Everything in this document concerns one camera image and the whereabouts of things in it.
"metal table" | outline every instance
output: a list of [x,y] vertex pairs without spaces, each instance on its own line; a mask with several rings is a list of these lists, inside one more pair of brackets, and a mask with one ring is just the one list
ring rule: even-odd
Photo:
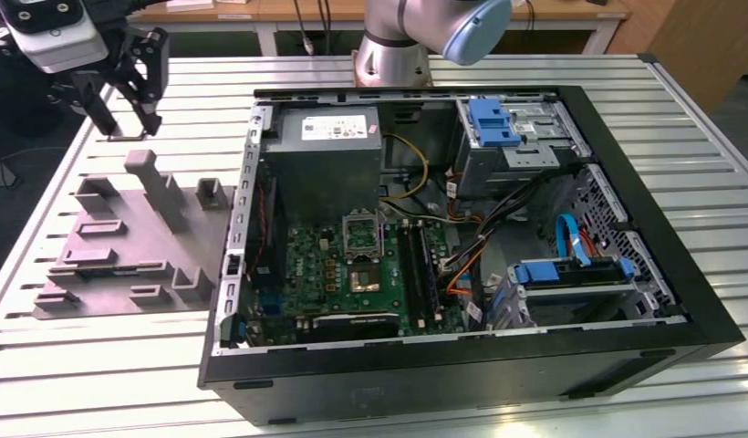
[[[748,162],[658,65],[637,57],[432,61],[437,84],[585,87],[748,338]],[[605,400],[546,402],[258,430],[195,387],[206,312],[39,321],[33,299],[79,207],[82,176],[137,185],[122,163],[150,148],[190,186],[234,183],[255,88],[341,87],[349,58],[177,59],[165,124],[143,143],[106,143],[83,125],[0,273],[0,436],[688,436],[748,433],[748,340]],[[127,103],[110,98],[125,124]]]

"motherboard chip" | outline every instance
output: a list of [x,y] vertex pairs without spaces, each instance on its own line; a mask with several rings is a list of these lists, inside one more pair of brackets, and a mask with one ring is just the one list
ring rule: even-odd
[[350,266],[350,292],[363,294],[380,292],[381,274],[380,265],[375,263],[358,263]]

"blue plastic clip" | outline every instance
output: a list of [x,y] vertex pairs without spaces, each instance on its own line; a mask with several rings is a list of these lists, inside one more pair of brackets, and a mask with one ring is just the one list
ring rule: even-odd
[[556,246],[558,247],[558,257],[568,257],[569,252],[566,251],[566,237],[564,235],[564,226],[569,228],[569,238],[572,239],[572,249],[574,252],[574,257],[580,260],[581,266],[590,265],[590,259],[585,255],[585,249],[582,248],[582,239],[580,238],[580,226],[577,226],[577,220],[568,214],[558,215],[558,221],[556,221]]
[[520,135],[512,131],[509,126],[512,116],[509,111],[502,108],[498,99],[470,99],[469,118],[477,129],[482,147],[520,145]]
[[529,271],[532,281],[558,281],[558,269],[553,262],[528,262],[524,263]]
[[636,270],[633,269],[633,263],[626,257],[622,257],[617,263],[620,264],[620,269],[622,270],[622,275],[626,276],[628,279],[632,279],[636,275]]
[[524,265],[516,266],[516,279],[518,283],[525,285],[529,281],[532,281],[532,276],[529,276],[529,270],[525,268]]

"connector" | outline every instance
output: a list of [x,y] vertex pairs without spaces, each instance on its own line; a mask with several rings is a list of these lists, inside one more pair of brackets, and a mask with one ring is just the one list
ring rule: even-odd
[[307,37],[303,37],[303,49],[310,57],[314,56],[314,44]]

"wooden furniture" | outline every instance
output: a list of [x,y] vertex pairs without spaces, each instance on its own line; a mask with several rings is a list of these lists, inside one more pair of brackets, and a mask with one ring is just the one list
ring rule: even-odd
[[[617,25],[629,18],[630,10],[621,0],[610,0],[606,6],[586,0],[532,0],[534,11],[533,29],[588,30],[590,37],[582,53],[600,55],[606,50],[616,34]],[[274,34],[283,30],[299,30],[297,10],[293,0],[259,0],[258,38],[265,56],[277,56]],[[322,30],[321,15],[315,0],[298,0],[307,30]],[[330,0],[333,28],[337,30],[363,30],[365,0]],[[526,5],[513,11],[509,30],[525,30],[530,13]]]
[[748,0],[622,0],[633,14],[608,53],[649,52],[712,111],[748,72]]
[[[307,30],[322,30],[315,0],[298,0]],[[330,0],[333,28],[363,30],[365,0]],[[606,6],[586,0],[533,0],[533,29],[585,30],[590,32],[582,53],[600,55],[616,34],[617,25],[629,18],[630,10],[621,0],[610,0]],[[529,27],[530,13],[526,5],[513,13],[509,30]],[[275,33],[298,30],[297,11],[293,0],[253,0],[247,5],[221,4],[214,9],[169,14],[165,5],[150,6],[133,19],[137,25],[162,26],[169,32],[257,32],[261,54],[278,56]]]

